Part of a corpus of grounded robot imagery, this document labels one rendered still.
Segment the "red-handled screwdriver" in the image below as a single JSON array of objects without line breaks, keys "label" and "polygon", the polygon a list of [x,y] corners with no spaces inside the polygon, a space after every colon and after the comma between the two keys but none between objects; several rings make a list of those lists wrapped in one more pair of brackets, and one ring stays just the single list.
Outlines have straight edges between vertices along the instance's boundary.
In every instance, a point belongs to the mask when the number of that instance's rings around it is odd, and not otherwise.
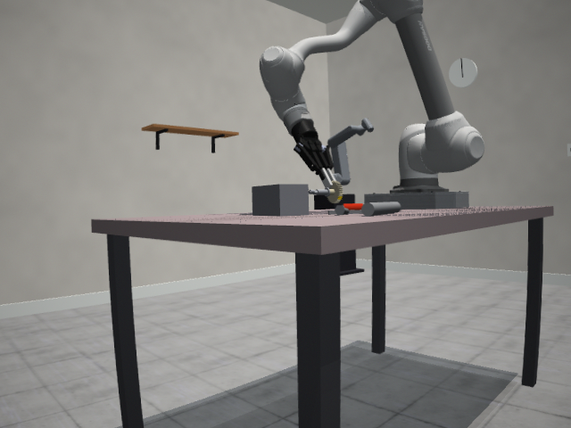
[{"label": "red-handled screwdriver", "polygon": [[351,203],[351,204],[342,204],[345,208],[349,210],[361,210],[362,203]]}]

